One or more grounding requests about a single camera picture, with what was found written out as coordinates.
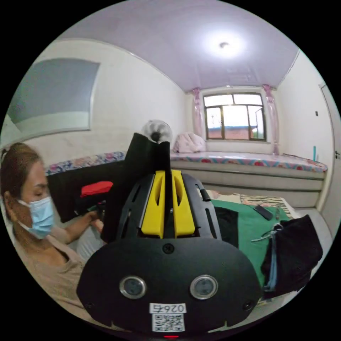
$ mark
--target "pink curtain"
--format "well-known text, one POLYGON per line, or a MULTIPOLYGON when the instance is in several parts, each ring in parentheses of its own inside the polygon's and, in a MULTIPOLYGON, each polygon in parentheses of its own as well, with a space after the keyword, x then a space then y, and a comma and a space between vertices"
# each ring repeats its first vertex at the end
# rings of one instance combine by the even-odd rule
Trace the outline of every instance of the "pink curtain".
POLYGON ((272 138, 274 140, 272 153, 274 155, 279 155, 277 108, 276 108, 275 100, 274 100, 272 93, 271 93, 270 86, 269 85, 263 85, 263 89, 266 93, 266 101, 267 101, 267 106, 268 106, 269 114, 270 114, 272 138))
POLYGON ((203 127, 202 127, 202 113, 201 113, 201 105, 200 105, 200 89, 195 88, 192 90, 193 94, 193 125, 194 125, 194 134, 202 137, 203 127))

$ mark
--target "window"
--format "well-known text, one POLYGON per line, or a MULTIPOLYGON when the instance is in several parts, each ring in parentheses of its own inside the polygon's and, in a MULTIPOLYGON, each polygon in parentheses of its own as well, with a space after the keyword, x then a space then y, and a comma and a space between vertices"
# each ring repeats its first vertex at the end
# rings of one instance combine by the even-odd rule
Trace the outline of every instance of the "window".
POLYGON ((204 96, 204 107, 208 140, 266 141, 259 93, 204 96))

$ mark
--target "label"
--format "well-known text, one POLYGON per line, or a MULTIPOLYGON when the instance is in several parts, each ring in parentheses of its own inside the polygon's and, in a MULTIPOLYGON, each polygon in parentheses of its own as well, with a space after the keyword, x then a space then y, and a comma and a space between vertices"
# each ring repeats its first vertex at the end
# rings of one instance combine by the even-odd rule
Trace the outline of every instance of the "label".
POLYGON ((150 303, 149 313, 152 314, 152 331, 181 332, 185 331, 184 314, 186 304, 150 303))
POLYGON ((163 304, 163 303, 150 303, 149 304, 150 314, 185 314, 186 304, 163 304))

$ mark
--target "woman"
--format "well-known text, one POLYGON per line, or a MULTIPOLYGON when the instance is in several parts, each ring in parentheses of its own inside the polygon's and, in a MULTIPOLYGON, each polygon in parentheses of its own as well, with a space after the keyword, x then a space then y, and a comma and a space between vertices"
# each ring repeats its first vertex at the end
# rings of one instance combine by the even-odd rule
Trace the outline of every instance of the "woman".
MULTIPOLYGON (((76 294, 83 260, 66 244, 78 239, 97 220, 89 212, 66 229, 54 226, 52 200, 40 156, 24 143, 2 152, 1 197, 12 222, 15 248, 40 286, 63 308, 77 317, 94 321, 76 294)), ((111 329, 122 330, 112 326, 111 329)))

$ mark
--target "beige shirt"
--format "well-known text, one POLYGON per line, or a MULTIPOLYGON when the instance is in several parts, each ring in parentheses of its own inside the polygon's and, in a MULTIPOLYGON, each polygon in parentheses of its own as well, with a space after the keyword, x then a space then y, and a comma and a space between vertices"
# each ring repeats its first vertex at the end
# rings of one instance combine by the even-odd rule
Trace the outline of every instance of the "beige shirt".
MULTIPOLYGON (((53 235, 57 238, 60 237, 58 239, 63 241, 64 233, 62 229, 60 231, 59 229, 55 227, 53 235)), ((15 243, 15 248, 32 277, 60 306, 87 322, 109 328, 93 320, 77 296, 76 289, 84 267, 83 260, 75 251, 58 241, 55 237, 47 236, 47 239, 69 259, 62 267, 50 266, 30 258, 18 242, 15 243)), ((110 329, 123 331, 123 329, 114 325, 110 329)))

